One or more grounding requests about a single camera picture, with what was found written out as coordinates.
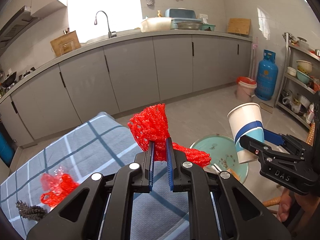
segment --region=white paper cup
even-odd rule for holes
[[[260,106],[256,103],[246,103],[232,109],[227,116],[232,135],[236,144],[239,163],[248,163],[258,157],[240,146],[239,140],[243,135],[264,142],[263,125]]]

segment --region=wooden cutting board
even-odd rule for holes
[[[228,33],[239,33],[249,35],[251,19],[230,18]]]
[[[60,36],[50,41],[50,43],[54,53],[56,54],[56,57],[60,57],[63,54],[81,47],[76,31]]]

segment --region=plaid tablecloth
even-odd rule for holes
[[[44,172],[54,174],[60,166],[74,180],[83,182],[94,172],[117,172],[134,161],[142,150],[130,130],[102,112],[50,144],[0,185],[0,207],[17,232],[26,239],[36,224],[20,217],[16,202],[39,205]],[[154,186],[150,194],[135,194],[131,239],[189,239],[187,193],[169,190],[166,162],[155,162]]]

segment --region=countertop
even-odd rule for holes
[[[146,32],[146,33],[142,33],[140,30],[129,30],[129,31],[119,32],[117,34],[118,34],[117,37],[111,38],[111,39],[109,39],[108,36],[106,35],[106,36],[102,36],[102,37],[90,40],[85,45],[83,45],[81,48],[73,50],[67,54],[64,54],[60,57],[54,58],[53,60],[50,60],[49,62],[43,64],[42,66],[37,68],[35,71],[33,71],[32,73],[27,75],[25,78],[20,80],[8,92],[6,92],[1,97],[0,103],[2,103],[12,92],[14,92],[16,89],[18,89],[24,83],[26,83],[28,80],[30,80],[34,76],[38,75],[42,71],[48,69],[49,67],[52,67],[52,66],[66,60],[68,58],[71,58],[71,57],[76,56],[80,53],[86,52],[88,50],[96,49],[96,48],[106,46],[109,44],[113,44],[116,42],[128,41],[128,40],[145,38],[145,37],[163,36],[163,35],[177,35],[177,34],[220,36],[220,37],[234,38],[234,39],[252,42],[252,37],[246,38],[246,37],[242,37],[242,36],[238,36],[238,35],[234,35],[234,34],[230,34],[230,33],[196,31],[196,30],[168,30],[168,31]]]

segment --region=gas cylinder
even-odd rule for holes
[[[257,88],[255,94],[262,100],[270,100],[275,91],[278,67],[275,64],[276,54],[270,50],[263,51],[263,60],[259,62]]]

